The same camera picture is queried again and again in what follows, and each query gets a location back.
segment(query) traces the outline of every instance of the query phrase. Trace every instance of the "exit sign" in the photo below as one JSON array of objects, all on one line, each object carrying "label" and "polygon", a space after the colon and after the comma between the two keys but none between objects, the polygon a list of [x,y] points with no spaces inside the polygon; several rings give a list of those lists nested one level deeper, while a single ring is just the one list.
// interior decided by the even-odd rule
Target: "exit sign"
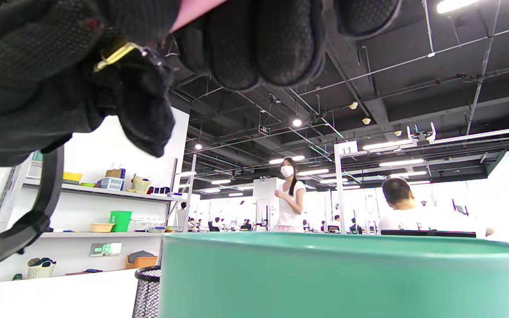
[{"label": "exit sign", "polygon": [[117,256],[121,254],[121,243],[94,243],[89,257]]}]

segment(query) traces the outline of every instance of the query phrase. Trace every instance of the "black hair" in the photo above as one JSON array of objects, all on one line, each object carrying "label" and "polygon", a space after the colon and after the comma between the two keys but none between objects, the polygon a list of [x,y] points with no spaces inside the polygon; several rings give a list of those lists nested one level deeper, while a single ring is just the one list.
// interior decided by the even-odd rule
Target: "black hair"
[{"label": "black hair", "polygon": [[404,179],[390,178],[382,183],[382,192],[390,204],[409,199],[410,191],[410,185]]},{"label": "black hair", "polygon": [[297,172],[299,171],[297,167],[297,163],[291,158],[291,157],[285,157],[284,161],[288,161],[288,163],[293,167],[293,179],[292,184],[290,185],[290,190],[288,191],[288,194],[293,197],[293,189],[296,187],[297,183]]}]

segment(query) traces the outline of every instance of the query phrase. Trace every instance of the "green container rim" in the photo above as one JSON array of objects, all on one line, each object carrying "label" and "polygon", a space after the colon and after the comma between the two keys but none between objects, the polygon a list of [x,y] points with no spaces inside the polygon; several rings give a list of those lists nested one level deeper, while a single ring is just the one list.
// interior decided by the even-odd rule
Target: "green container rim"
[{"label": "green container rim", "polygon": [[[441,254],[441,253],[429,253],[429,252],[402,252],[402,251],[364,251],[364,250],[345,250],[340,251],[336,248],[331,247],[319,247],[315,248],[311,245],[297,245],[287,242],[277,242],[277,244],[267,244],[257,241],[245,242],[244,240],[232,240],[230,237],[233,235],[268,235],[269,233],[167,233],[164,234],[164,238],[169,242],[179,242],[186,244],[213,244],[221,247],[223,245],[228,246],[243,246],[243,247],[264,247],[273,250],[297,250],[297,251],[311,251],[313,254],[326,254],[330,256],[351,256],[351,257],[363,257],[363,258],[379,258],[389,257],[391,260],[410,260],[415,259],[417,261],[437,261],[445,264],[454,262],[460,262],[463,264],[465,261],[475,261],[475,263],[483,262],[487,264],[493,262],[496,266],[505,265],[509,268],[509,252],[506,253],[486,253],[486,254]],[[473,238],[452,238],[452,237],[402,237],[392,235],[341,235],[341,234],[309,234],[309,233],[280,233],[281,235],[290,235],[295,237],[301,237],[303,235],[320,235],[320,236],[337,236],[344,237],[345,239],[370,239],[370,240],[382,240],[390,239],[392,241],[409,241],[409,240],[446,240],[450,243],[465,243],[468,241],[469,244],[478,245],[503,245],[508,246],[509,243],[496,242],[483,239]]]}]

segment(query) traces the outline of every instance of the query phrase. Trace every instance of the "face mask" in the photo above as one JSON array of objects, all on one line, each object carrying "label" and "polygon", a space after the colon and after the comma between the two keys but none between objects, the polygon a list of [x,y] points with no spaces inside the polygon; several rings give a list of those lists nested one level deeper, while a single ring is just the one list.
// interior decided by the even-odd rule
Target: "face mask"
[{"label": "face mask", "polygon": [[280,168],[280,172],[284,177],[291,177],[293,175],[293,167],[292,166],[283,166]]}]

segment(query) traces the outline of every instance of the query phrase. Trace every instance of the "black ceiling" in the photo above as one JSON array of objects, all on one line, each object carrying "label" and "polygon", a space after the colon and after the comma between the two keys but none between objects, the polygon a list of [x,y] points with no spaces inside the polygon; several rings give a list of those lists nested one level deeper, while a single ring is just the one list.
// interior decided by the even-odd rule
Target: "black ceiling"
[{"label": "black ceiling", "polygon": [[[225,91],[213,80],[186,70],[176,55],[169,57],[179,69],[171,90],[172,104],[190,113],[184,170],[190,169],[192,154],[198,154],[199,180],[194,190],[213,187],[210,180],[231,177],[231,185],[242,185],[276,175],[277,169],[268,161],[292,155],[305,156],[300,162],[302,170],[325,167],[332,173],[334,164],[329,159],[334,158],[336,142],[357,140],[362,146],[403,139],[408,125],[430,130],[432,121],[438,139],[465,135],[469,123],[470,134],[509,128],[509,0],[501,1],[495,29],[497,1],[482,0],[478,6],[445,15],[436,12],[438,2],[428,0],[436,53],[430,57],[420,0],[404,0],[402,14],[388,31],[361,42],[339,36],[333,13],[326,11],[325,70],[311,83],[292,89]],[[483,56],[489,48],[484,76]],[[177,53],[175,45],[171,53]],[[482,78],[474,107],[477,79]],[[355,101],[359,107],[352,110],[348,105]],[[295,117],[303,119],[301,127],[292,127]],[[366,117],[371,119],[369,125],[362,122]],[[271,128],[269,137],[258,132],[259,123]],[[399,130],[404,133],[396,137],[394,132]],[[203,149],[194,149],[197,142]],[[388,175],[399,170],[380,171],[380,161],[421,157],[428,163],[427,177],[433,182],[484,178],[505,150],[509,150],[509,135],[461,145],[372,153],[344,159],[343,170],[357,179]],[[424,164],[415,169],[425,168]],[[370,178],[363,186],[378,186],[381,181]],[[319,184],[315,187],[324,189]]]}]

